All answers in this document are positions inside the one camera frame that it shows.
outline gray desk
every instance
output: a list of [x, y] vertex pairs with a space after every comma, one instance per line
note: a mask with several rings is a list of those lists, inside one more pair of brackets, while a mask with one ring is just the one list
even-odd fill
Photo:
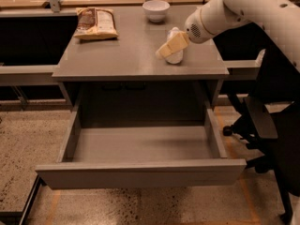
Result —
[[[171, 7], [158, 24], [142, 7], [113, 9], [120, 37], [72, 39], [54, 70], [59, 83], [82, 89], [57, 163], [37, 173], [53, 189], [232, 184], [246, 162], [228, 158], [211, 108], [228, 76], [214, 42], [191, 44], [180, 65], [155, 57], [195, 7]], [[140, 81], [144, 90], [101, 86]]]

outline floor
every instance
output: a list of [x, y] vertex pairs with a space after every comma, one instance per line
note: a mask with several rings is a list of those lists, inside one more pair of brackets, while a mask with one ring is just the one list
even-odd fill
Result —
[[[215, 115], [220, 132], [238, 117], [231, 106], [216, 107]], [[69, 117], [69, 110], [8, 111], [0, 106], [0, 212], [23, 210], [35, 166], [55, 162]], [[236, 136], [222, 139], [231, 158], [259, 155]], [[297, 202], [292, 197], [292, 205]], [[56, 191], [41, 187], [27, 224], [279, 225], [281, 213], [273, 173], [247, 170], [233, 185], [223, 187]]]

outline open drawer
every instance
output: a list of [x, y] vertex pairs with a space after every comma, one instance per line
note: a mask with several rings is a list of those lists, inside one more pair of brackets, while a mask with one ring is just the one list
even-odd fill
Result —
[[36, 167], [52, 189], [229, 185], [227, 158], [200, 82], [82, 85], [58, 162]]

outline chair armrest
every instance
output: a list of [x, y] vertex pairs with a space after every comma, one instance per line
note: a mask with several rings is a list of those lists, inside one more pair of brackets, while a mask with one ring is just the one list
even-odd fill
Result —
[[250, 119], [261, 139], [274, 140], [278, 133], [270, 113], [264, 104], [255, 97], [244, 98]]

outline bag of chips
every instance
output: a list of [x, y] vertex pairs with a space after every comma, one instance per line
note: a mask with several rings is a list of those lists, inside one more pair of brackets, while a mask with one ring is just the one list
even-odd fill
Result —
[[75, 38], [83, 40], [97, 40], [116, 38], [113, 10], [100, 7], [76, 8], [78, 25], [74, 33]]

